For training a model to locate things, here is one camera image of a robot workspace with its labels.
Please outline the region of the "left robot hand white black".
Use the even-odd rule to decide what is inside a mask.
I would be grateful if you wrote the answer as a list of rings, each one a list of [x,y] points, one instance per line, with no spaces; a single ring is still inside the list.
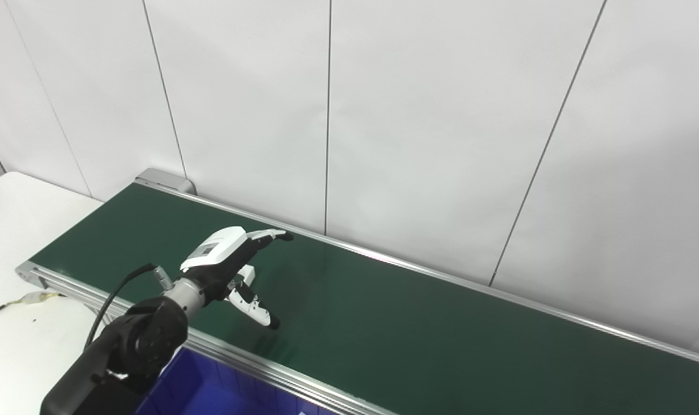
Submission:
[[[180,265],[182,276],[167,296],[181,305],[189,319],[212,302],[225,300],[258,324],[277,329],[280,320],[251,287],[255,271],[249,261],[273,241],[292,239],[293,234],[285,229],[220,229]]]

